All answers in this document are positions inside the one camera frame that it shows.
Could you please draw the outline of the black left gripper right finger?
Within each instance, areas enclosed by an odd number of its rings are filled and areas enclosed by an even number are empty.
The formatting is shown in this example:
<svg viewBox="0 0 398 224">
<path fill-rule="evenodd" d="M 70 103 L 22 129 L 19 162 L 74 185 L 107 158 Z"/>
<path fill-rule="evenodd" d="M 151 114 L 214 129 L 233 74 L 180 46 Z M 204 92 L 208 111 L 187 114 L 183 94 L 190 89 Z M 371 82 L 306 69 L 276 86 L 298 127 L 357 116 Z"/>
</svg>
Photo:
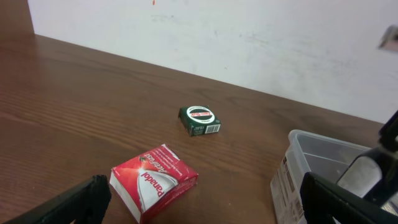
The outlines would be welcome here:
<svg viewBox="0 0 398 224">
<path fill-rule="evenodd" d="M 397 224 L 397 216 L 313 172 L 305 173 L 300 197 L 308 224 Z"/>
</svg>

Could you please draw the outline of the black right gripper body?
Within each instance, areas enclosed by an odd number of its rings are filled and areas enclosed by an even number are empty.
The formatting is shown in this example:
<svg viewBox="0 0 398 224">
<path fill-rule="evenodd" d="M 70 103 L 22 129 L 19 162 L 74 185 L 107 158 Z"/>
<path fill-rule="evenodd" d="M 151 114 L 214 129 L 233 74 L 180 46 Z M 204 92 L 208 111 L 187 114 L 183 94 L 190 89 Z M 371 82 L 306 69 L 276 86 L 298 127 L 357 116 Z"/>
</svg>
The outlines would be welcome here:
<svg viewBox="0 0 398 224">
<path fill-rule="evenodd" d="M 379 131 L 379 152 L 389 156 L 397 155 L 397 114 L 398 111 L 394 113 Z"/>
</svg>

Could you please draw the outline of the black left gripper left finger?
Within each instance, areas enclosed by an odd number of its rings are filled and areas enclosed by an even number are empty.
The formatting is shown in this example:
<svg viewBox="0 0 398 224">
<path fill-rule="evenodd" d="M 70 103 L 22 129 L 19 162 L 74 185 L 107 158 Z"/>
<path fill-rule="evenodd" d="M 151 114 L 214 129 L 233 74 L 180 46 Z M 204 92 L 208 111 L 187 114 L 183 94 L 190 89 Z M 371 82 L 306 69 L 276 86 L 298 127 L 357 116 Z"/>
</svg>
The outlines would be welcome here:
<svg viewBox="0 0 398 224">
<path fill-rule="evenodd" d="M 94 175 L 4 224 L 100 224 L 110 201 L 107 177 Z"/>
</svg>

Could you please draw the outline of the black tube with white cap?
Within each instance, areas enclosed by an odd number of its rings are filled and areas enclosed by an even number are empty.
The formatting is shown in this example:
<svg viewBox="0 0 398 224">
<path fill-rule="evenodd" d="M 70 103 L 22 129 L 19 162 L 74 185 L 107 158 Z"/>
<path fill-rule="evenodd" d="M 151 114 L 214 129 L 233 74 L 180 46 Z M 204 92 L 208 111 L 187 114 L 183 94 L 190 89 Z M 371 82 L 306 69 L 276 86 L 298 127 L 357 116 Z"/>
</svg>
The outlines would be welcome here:
<svg viewBox="0 0 398 224">
<path fill-rule="evenodd" d="M 336 182 L 338 186 L 363 198 L 380 180 L 382 170 L 370 157 L 358 157 Z"/>
</svg>

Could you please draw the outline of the red Panadol box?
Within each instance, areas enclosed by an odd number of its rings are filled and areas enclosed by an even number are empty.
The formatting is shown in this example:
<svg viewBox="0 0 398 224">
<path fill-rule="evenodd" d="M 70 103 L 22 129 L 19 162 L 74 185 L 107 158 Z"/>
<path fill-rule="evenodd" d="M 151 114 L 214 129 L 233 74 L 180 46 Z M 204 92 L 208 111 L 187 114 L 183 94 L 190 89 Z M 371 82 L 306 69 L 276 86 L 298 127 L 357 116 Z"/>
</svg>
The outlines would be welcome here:
<svg viewBox="0 0 398 224">
<path fill-rule="evenodd" d="M 109 183 L 136 222 L 145 223 L 191 189 L 198 173 L 162 144 L 111 169 Z"/>
</svg>

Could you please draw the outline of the green round-logo small box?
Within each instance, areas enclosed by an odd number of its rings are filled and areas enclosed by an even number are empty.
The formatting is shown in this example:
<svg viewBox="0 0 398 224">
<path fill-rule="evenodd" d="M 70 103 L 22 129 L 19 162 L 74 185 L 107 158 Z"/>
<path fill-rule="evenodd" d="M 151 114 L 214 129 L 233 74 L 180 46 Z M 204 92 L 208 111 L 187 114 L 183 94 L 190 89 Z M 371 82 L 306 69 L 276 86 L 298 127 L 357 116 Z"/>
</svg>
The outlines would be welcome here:
<svg viewBox="0 0 398 224">
<path fill-rule="evenodd" d="M 221 129 L 221 121 L 208 106 L 183 106 L 178 118 L 189 136 L 218 133 Z"/>
</svg>

